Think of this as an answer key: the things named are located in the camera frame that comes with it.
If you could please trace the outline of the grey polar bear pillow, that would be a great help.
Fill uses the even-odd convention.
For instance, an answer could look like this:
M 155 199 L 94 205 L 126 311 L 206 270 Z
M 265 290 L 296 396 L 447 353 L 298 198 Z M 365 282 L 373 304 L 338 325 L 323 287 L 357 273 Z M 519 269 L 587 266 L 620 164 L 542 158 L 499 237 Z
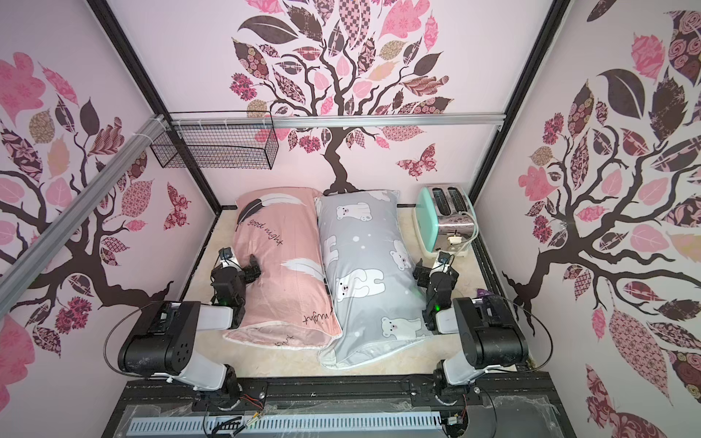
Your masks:
M 315 200 L 323 266 L 341 325 L 341 337 L 319 353 L 328 369 L 379 361 L 431 336 L 398 201 L 398 192 L 386 190 Z

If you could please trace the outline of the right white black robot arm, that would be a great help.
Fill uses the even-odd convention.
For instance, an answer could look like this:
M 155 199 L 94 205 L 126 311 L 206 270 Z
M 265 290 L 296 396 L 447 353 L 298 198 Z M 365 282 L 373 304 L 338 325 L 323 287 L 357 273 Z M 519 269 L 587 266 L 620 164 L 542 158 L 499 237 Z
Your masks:
M 467 387 L 489 372 L 515 366 L 529 357 L 527 341 L 503 297 L 454 299 L 459 274 L 449 261 L 432 268 L 418 262 L 413 276 L 426 292 L 426 328 L 434 334 L 456 334 L 460 340 L 460 351 L 439 361 L 433 373 L 433 393 L 440 403 L 453 404 L 444 394 L 450 389 Z

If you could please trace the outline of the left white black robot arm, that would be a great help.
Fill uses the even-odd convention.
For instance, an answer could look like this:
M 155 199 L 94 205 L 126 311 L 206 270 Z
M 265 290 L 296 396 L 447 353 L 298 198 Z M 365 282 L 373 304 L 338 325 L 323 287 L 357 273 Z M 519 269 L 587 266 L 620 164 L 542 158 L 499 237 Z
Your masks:
M 246 288 L 261 275 L 254 255 L 239 263 L 233 249 L 222 248 L 210 274 L 214 295 L 200 301 L 156 301 L 140 310 L 117 355 L 118 371 L 145 379 L 177 381 L 224 403 L 243 395 L 234 368 L 195 350 L 199 331 L 238 329 L 246 315 Z

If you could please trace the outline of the pink good night pillow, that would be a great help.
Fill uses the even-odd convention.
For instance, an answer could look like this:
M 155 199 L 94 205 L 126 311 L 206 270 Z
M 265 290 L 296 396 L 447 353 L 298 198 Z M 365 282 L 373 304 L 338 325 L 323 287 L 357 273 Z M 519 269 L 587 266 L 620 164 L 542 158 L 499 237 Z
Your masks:
M 312 188 L 277 187 L 237 198 L 233 250 L 257 259 L 261 274 L 246 288 L 245 315 L 226 341 L 271 349 L 320 350 L 342 334 L 325 283 Z

